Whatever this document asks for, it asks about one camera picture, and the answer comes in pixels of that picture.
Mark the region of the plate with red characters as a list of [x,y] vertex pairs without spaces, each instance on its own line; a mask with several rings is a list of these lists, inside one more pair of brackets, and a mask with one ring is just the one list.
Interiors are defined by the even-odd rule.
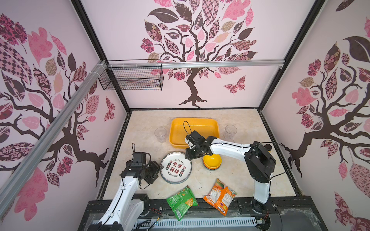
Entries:
[[182,152],[167,154],[161,161],[161,176],[165,182],[180,184],[185,182],[192,171],[192,162],[185,158]]

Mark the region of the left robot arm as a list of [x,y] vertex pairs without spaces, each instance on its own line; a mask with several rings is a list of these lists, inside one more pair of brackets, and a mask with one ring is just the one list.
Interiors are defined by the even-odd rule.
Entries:
[[91,224],[89,231],[131,231],[142,213],[149,211],[149,199],[146,193],[136,193],[145,181],[151,185],[159,176],[163,166],[156,161],[140,164],[133,161],[126,163],[120,174],[121,182],[114,199],[97,224]]

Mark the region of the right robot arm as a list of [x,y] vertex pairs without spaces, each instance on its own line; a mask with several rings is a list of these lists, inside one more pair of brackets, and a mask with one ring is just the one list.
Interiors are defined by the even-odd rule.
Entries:
[[188,134],[185,142],[188,145],[185,158],[188,160],[211,155],[224,155],[245,161],[249,174],[254,179],[251,208],[257,214],[267,212],[272,179],[281,174],[273,175],[276,160],[264,146],[265,142],[233,143],[214,136],[204,138],[197,131]]

